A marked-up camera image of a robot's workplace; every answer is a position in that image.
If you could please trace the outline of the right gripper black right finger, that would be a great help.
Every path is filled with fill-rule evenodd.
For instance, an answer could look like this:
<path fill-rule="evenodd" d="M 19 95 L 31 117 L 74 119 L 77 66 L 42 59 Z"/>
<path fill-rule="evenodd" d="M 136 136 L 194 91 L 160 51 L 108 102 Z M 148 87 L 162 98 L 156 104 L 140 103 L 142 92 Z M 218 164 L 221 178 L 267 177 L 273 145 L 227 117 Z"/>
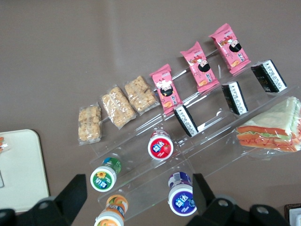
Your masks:
<path fill-rule="evenodd" d="M 198 215 L 189 226 L 288 226 L 289 222 L 273 207 L 256 204 L 248 211 L 227 198 L 215 197 L 201 173 L 193 174 L 193 199 Z"/>

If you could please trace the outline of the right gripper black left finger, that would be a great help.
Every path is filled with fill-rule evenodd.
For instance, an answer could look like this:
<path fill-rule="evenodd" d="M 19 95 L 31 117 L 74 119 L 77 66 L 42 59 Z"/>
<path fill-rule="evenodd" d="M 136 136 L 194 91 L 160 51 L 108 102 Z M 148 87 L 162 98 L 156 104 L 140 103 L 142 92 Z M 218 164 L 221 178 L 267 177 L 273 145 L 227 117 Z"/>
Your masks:
<path fill-rule="evenodd" d="M 37 202 L 17 215 L 13 209 L 0 210 L 2 226 L 71 226 L 87 200 L 85 174 L 77 174 L 56 197 Z"/>

